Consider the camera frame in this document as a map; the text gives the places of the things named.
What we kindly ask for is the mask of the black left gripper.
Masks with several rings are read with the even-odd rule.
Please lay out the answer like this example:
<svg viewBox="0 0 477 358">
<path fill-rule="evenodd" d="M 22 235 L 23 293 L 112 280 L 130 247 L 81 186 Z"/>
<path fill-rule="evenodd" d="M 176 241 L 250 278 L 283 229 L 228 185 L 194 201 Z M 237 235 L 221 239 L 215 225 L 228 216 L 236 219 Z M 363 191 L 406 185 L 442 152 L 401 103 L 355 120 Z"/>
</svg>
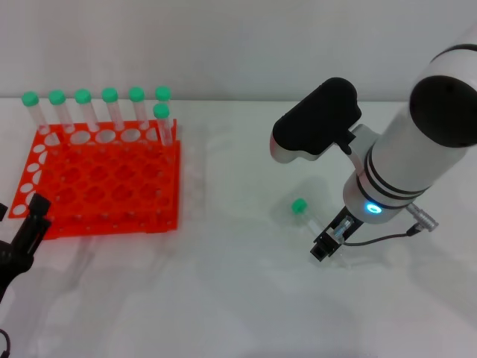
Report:
<svg viewBox="0 0 477 358">
<path fill-rule="evenodd" d="M 0 241 L 0 303 L 8 286 L 33 265 L 33 255 L 51 226 L 46 218 L 51 202 L 35 193 L 28 205 L 28 214 L 11 244 Z M 0 203 L 0 222 L 8 207 Z"/>
</svg>

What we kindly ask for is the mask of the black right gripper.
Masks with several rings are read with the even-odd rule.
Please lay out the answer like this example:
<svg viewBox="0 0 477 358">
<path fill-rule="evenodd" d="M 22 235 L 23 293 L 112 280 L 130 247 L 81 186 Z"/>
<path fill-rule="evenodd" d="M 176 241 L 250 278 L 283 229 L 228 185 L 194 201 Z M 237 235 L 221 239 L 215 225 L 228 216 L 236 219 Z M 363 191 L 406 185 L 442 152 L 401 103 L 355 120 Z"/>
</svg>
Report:
<svg viewBox="0 0 477 358">
<path fill-rule="evenodd" d="M 335 252 L 336 245 L 343 245 L 363 224 L 363 221 L 357 219 L 344 207 L 323 233 L 314 240 L 310 254 L 318 261 L 323 261 Z"/>
</svg>

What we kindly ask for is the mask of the orange plastic test tube rack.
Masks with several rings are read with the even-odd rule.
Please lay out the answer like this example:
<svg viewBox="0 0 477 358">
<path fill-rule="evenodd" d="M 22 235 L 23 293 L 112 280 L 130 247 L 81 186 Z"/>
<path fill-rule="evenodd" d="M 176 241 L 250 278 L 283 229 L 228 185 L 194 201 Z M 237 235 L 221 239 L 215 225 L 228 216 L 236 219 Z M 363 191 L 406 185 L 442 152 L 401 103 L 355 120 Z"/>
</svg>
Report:
<svg viewBox="0 0 477 358">
<path fill-rule="evenodd" d="M 34 194 L 48 199 L 46 239 L 131 233 L 166 233 L 179 222 L 181 141 L 158 138 L 157 122 L 123 131 L 102 122 L 84 123 L 66 134 L 51 125 L 34 135 L 10 205 L 10 219 L 23 219 Z"/>
</svg>

